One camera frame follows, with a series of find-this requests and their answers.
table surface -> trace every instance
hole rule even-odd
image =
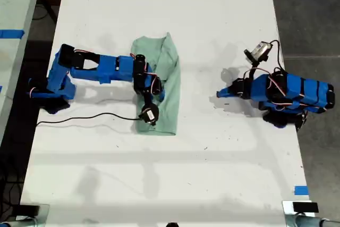
[[[0,39],[0,143],[12,107],[16,82],[36,0],[0,0],[0,30],[22,29],[21,39]]]
[[[250,67],[244,49],[278,37],[273,0],[62,0],[52,52],[126,55],[168,31],[181,61],[177,135],[142,136],[111,116],[37,127],[21,202],[50,204],[48,226],[285,226],[282,200],[308,199],[293,192],[305,185],[295,127],[215,97]],[[276,65],[273,52],[261,67]],[[39,121],[136,115],[130,83],[73,81],[71,107]]]

blue tape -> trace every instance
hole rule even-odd
[[[24,34],[22,29],[0,29],[0,38],[21,39]]]
[[[307,186],[295,186],[294,188],[295,195],[309,195]]]

green towel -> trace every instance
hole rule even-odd
[[[154,97],[153,103],[159,108],[159,119],[156,126],[139,121],[136,123],[138,133],[158,136],[176,135],[177,115],[180,105],[180,61],[170,33],[164,38],[141,37],[131,47],[133,54],[143,54],[152,70],[157,73],[165,89],[165,98],[160,103]],[[138,96],[137,113],[144,105],[144,99]]]

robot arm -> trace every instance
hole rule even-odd
[[[252,64],[249,77],[237,78],[232,85],[217,92],[217,97],[239,97],[259,102],[259,109],[267,111],[263,119],[278,128],[294,123],[298,130],[306,121],[307,113],[323,113],[333,108],[335,94],[332,85],[304,79],[287,73],[280,67],[273,73],[253,75],[261,61],[268,60],[272,42],[261,42],[251,53],[245,50]]]
[[[91,60],[98,66],[85,69],[85,60]],[[74,98],[75,85],[68,73],[74,78],[99,81],[100,84],[111,83],[112,80],[133,82],[135,92],[142,95],[145,102],[139,118],[151,125],[156,124],[159,111],[152,99],[159,96],[159,101],[162,101],[165,92],[159,77],[152,72],[143,55],[113,57],[74,50],[74,47],[63,44],[55,55],[48,78],[43,82],[30,79],[30,97],[50,114],[70,107],[67,101]]]

black cable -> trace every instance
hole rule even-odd
[[[124,120],[128,120],[128,121],[139,121],[139,120],[141,120],[140,118],[126,118],[126,117],[122,117],[122,116],[119,116],[119,115],[114,114],[114,113],[100,113],[100,114],[96,114],[94,116],[89,116],[89,117],[71,117],[71,118],[68,118],[68,119],[65,119],[65,120],[62,120],[62,121],[57,121],[57,122],[41,121],[41,122],[37,123],[37,126],[39,124],[41,124],[41,123],[62,123],[62,122],[67,122],[67,121],[72,120],[72,119],[92,119],[92,118],[95,118],[95,117],[98,117],[98,116],[101,116],[101,115],[104,115],[104,114],[113,115],[115,117],[118,117],[118,118],[124,119]]]
[[[284,68],[280,64],[280,42],[275,39],[275,40],[271,41],[270,44],[273,45],[274,42],[277,43],[277,64],[278,64],[278,66],[280,67],[281,70],[284,70]]]
[[[36,5],[35,8],[37,8],[37,7],[43,8],[43,9],[46,10],[46,8],[45,8],[44,6],[42,6],[42,5]],[[41,16],[41,17],[38,17],[38,18],[34,18],[34,17],[33,17],[32,20],[34,20],[34,21],[41,20],[41,19],[45,18],[47,15],[48,15],[48,12],[47,12],[47,10],[46,10],[46,14],[45,14],[45,15],[43,15],[43,16]]]

